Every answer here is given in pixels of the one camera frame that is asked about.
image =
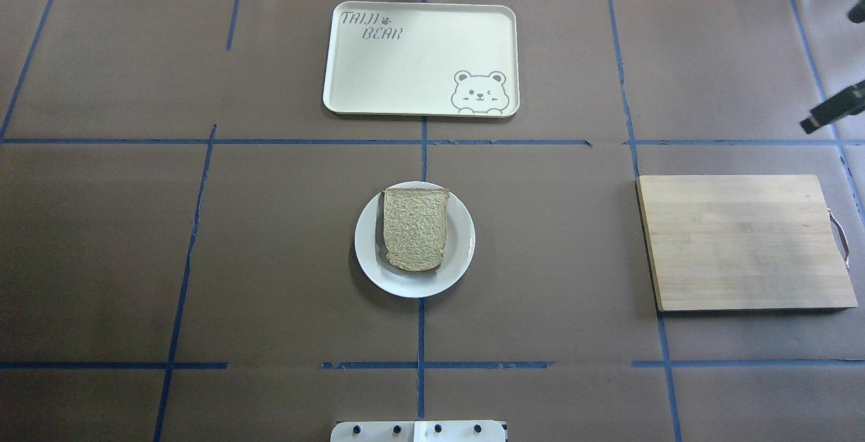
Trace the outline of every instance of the slice of bread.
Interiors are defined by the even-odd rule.
[[[407,272],[441,264],[447,241],[447,189],[386,189],[384,245],[387,261]]]

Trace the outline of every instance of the brown tabletop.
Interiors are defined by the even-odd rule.
[[[865,310],[655,308],[640,174],[816,174],[865,300],[858,0],[501,4],[513,118],[337,116],[349,0],[0,0],[0,440],[327,440],[342,420],[511,440],[865,439]],[[384,187],[472,214],[460,282],[381,291]]]

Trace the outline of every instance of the white plate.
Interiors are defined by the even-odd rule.
[[[502,5],[346,1],[333,10],[332,112],[506,118],[520,107],[516,16]]]
[[[399,189],[444,189],[424,181],[406,181]],[[404,272],[387,262],[382,233],[383,193],[373,197],[361,212],[355,228],[355,252],[364,273],[381,290],[399,297],[423,298],[455,284],[472,263],[475,254],[475,224],[466,206],[451,193],[447,202],[447,242],[445,259],[427,272]]]

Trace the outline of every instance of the metal clamp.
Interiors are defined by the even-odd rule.
[[[832,209],[826,208],[829,211],[829,220],[832,224],[835,225],[835,229],[838,230],[838,239],[841,239],[841,248],[844,250],[844,254],[841,255],[844,258],[844,266],[847,266],[847,271],[850,270],[850,246],[847,244],[847,235],[844,234],[844,228],[841,227],[841,223],[832,215]]]

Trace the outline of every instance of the white tray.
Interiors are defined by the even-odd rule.
[[[501,5],[346,1],[333,10],[322,100],[341,114],[513,116],[516,16]]]

